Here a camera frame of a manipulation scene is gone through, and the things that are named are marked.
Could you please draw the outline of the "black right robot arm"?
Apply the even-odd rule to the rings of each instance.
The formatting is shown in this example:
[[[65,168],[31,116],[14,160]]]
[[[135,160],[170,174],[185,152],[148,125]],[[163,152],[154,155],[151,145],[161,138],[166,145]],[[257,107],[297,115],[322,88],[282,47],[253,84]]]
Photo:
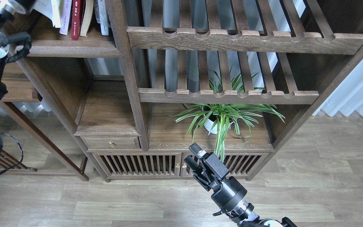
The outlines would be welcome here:
[[[213,153],[207,153],[196,143],[190,145],[189,150],[201,162],[199,165],[191,156],[184,161],[193,170],[193,177],[206,190],[213,190],[211,199],[220,208],[213,216],[226,214],[238,227],[295,227],[288,218],[282,221],[269,218],[261,219],[255,212],[254,206],[245,200],[247,194],[244,188],[233,176],[226,178],[229,169]]]

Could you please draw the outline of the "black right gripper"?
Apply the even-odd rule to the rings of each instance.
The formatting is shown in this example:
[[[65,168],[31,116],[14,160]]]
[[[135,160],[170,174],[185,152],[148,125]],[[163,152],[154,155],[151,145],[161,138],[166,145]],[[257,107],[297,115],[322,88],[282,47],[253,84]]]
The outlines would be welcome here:
[[[226,214],[235,223],[259,220],[259,216],[254,212],[254,206],[245,200],[247,190],[234,177],[225,178],[229,170],[223,162],[213,152],[207,153],[196,143],[190,145],[189,150],[200,161],[197,163],[191,156],[185,158],[193,177],[207,191],[210,189],[214,191],[211,199],[220,211],[213,213],[213,216]]]

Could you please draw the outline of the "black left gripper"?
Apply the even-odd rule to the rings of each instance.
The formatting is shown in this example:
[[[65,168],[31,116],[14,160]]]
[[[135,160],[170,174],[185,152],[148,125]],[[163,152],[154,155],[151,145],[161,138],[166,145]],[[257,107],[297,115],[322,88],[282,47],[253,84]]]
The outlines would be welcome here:
[[[28,15],[35,3],[35,0],[0,0],[0,14],[3,16],[14,16],[15,13]]]

